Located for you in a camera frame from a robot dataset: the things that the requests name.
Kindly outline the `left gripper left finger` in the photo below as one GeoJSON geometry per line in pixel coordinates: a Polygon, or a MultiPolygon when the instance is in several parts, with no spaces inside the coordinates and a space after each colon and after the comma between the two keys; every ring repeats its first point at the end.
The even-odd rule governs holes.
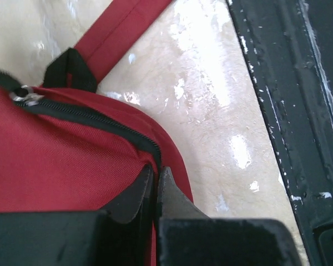
{"type": "Polygon", "coordinates": [[[97,211],[0,213],[0,265],[150,265],[154,174],[97,211]]]}

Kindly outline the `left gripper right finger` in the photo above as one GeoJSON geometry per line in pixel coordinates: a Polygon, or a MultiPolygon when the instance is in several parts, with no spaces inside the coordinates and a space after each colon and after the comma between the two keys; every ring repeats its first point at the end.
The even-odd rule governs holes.
{"type": "Polygon", "coordinates": [[[210,218],[162,170],[157,198],[158,265],[301,265],[280,221],[210,218]]]}

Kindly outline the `red backpack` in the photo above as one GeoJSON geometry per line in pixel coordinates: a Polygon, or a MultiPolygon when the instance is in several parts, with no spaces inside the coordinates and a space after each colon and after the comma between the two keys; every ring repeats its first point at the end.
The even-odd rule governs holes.
{"type": "Polygon", "coordinates": [[[0,71],[0,213],[97,211],[144,166],[154,174],[150,265],[157,264],[156,201],[166,167],[191,197],[183,158],[150,116],[97,86],[169,1],[113,1],[46,70],[40,86],[0,71]]]}

